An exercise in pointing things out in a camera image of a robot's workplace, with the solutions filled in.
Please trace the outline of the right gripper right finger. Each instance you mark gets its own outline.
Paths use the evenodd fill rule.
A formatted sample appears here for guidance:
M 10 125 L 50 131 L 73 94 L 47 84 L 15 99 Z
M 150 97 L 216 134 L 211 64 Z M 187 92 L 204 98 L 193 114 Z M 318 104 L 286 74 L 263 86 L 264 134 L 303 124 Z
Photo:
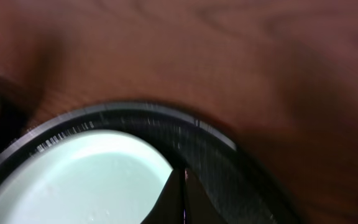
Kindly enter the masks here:
M 185 211 L 191 224 L 225 224 L 194 172 L 185 169 Z

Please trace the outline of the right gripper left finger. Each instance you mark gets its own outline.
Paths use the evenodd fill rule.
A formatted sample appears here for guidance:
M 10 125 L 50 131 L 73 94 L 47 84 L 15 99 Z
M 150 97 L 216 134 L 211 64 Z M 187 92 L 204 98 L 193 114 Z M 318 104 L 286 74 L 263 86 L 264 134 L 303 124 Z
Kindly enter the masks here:
M 183 169 L 174 169 L 169 175 L 158 199 L 141 224 L 184 224 L 185 206 Z

